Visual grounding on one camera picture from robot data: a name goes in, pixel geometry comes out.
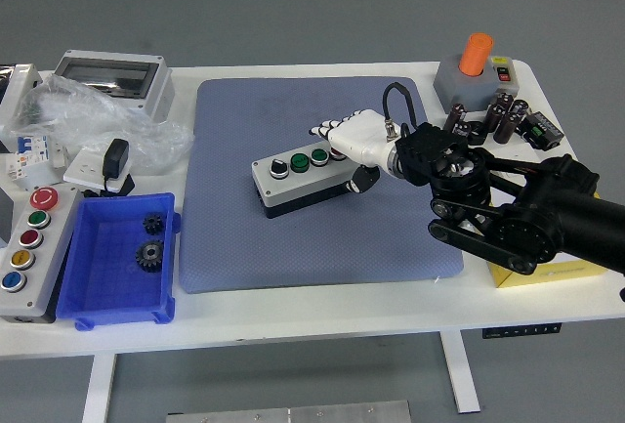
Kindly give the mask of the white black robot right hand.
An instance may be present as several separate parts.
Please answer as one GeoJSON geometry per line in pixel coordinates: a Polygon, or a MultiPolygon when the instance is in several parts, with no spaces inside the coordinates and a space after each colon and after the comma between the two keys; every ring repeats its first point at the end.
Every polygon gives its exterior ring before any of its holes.
{"type": "Polygon", "coordinates": [[[396,154],[399,126],[372,110],[357,110],[342,120],[326,120],[309,130],[329,142],[332,149],[358,164],[346,182],[349,191],[363,193],[380,178],[380,171],[402,179],[396,154]]]}

